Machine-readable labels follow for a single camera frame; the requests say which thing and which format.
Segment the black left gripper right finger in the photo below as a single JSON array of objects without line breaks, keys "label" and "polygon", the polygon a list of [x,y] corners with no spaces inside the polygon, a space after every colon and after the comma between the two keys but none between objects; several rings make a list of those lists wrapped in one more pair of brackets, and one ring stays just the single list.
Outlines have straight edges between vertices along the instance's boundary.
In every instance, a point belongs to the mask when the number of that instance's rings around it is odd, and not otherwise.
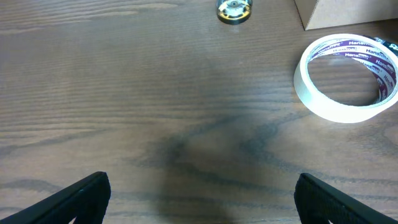
[{"label": "black left gripper right finger", "polygon": [[308,173],[300,175],[294,201],[303,224],[397,224],[397,220]]}]

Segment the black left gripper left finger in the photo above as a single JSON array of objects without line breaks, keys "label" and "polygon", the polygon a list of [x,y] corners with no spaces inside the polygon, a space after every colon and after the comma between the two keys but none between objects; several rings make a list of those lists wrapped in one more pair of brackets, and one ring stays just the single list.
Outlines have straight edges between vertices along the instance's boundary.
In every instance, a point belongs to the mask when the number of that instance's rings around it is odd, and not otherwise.
[{"label": "black left gripper left finger", "polygon": [[107,173],[95,172],[42,201],[1,220],[1,224],[102,224],[111,197]]}]

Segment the black gel pen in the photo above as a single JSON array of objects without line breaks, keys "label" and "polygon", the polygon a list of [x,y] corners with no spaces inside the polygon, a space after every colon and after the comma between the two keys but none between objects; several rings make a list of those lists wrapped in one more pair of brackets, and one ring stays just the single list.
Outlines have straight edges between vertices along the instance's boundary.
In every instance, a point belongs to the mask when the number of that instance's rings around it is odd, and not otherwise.
[{"label": "black gel pen", "polygon": [[379,42],[383,46],[387,47],[391,52],[393,52],[395,55],[398,55],[398,45],[383,39],[380,39],[378,37],[373,37],[373,39],[376,42]]}]

